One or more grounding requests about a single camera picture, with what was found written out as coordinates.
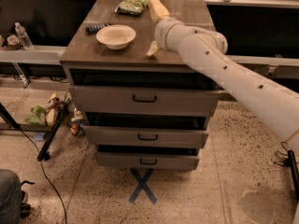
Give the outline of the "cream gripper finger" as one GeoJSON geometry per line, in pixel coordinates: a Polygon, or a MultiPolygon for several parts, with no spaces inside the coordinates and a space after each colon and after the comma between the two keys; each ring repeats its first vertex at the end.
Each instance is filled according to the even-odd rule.
{"type": "Polygon", "coordinates": [[[160,0],[148,0],[150,16],[153,21],[168,18],[170,13],[160,0]]]}
{"type": "Polygon", "coordinates": [[[153,41],[150,46],[149,50],[147,52],[148,57],[152,57],[157,51],[159,50],[158,44],[156,41],[153,41]]]}

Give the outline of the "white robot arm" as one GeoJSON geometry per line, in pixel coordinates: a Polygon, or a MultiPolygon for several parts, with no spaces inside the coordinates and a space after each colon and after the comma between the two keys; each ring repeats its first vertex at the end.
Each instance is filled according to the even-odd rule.
{"type": "Polygon", "coordinates": [[[299,94],[233,62],[226,55],[224,35],[188,26],[169,16],[160,0],[148,0],[150,15],[157,22],[150,51],[173,51],[192,70],[211,78],[253,113],[290,147],[287,164],[298,184],[294,152],[299,147],[299,94]]]}

